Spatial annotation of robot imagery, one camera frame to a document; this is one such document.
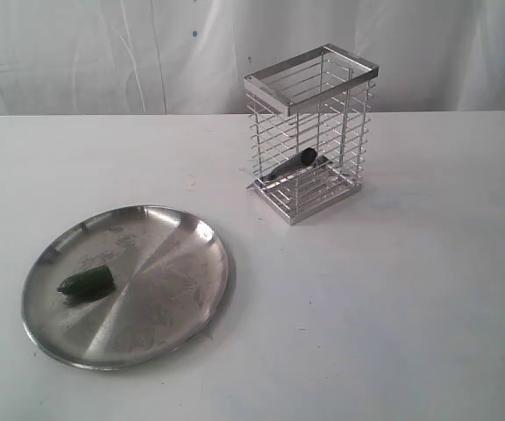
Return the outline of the green cucumber piece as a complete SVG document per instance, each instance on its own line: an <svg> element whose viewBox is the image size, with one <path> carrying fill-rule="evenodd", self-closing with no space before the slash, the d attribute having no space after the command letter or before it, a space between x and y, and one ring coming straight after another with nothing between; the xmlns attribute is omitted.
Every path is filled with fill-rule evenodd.
<svg viewBox="0 0 505 421"><path fill-rule="evenodd" d="M83 302L106 296L114 288L114 277L110 268L102 265L69 276L56 290L69 302Z"/></svg>

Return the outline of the black handled serrated knife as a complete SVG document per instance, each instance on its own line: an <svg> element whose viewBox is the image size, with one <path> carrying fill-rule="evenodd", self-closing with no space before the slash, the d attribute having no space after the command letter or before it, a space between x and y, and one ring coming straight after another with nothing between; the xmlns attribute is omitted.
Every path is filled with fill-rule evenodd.
<svg viewBox="0 0 505 421"><path fill-rule="evenodd" d="M332 166L336 163L326 155L319 155L317 150L307 147L301 152L296 153L290 158L279 162L269 172L262 173L260 177L255 178L246 189L252 189L255 186L260 188L272 187L273 185L286 180L291 175L310 168L318 169L324 166Z"/></svg>

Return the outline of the white backdrop curtain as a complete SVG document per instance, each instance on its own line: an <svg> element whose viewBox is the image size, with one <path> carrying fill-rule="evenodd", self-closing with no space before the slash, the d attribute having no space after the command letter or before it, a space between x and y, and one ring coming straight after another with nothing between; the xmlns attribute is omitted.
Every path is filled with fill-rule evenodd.
<svg viewBox="0 0 505 421"><path fill-rule="evenodd" d="M376 111L505 111L505 1L0 1L0 115L241 113L327 43L379 66Z"/></svg>

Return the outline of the round stainless steel plate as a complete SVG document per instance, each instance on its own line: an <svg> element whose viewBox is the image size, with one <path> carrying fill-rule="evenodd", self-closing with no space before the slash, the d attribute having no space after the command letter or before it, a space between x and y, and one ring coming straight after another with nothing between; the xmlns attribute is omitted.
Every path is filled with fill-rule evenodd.
<svg viewBox="0 0 505 421"><path fill-rule="evenodd" d="M69 276L106 265L115 288L91 301L57 292ZM229 252L199 217L159 205L97 214L50 243L26 276L21 316L30 340L66 365L111 371L172 352L225 302Z"/></svg>

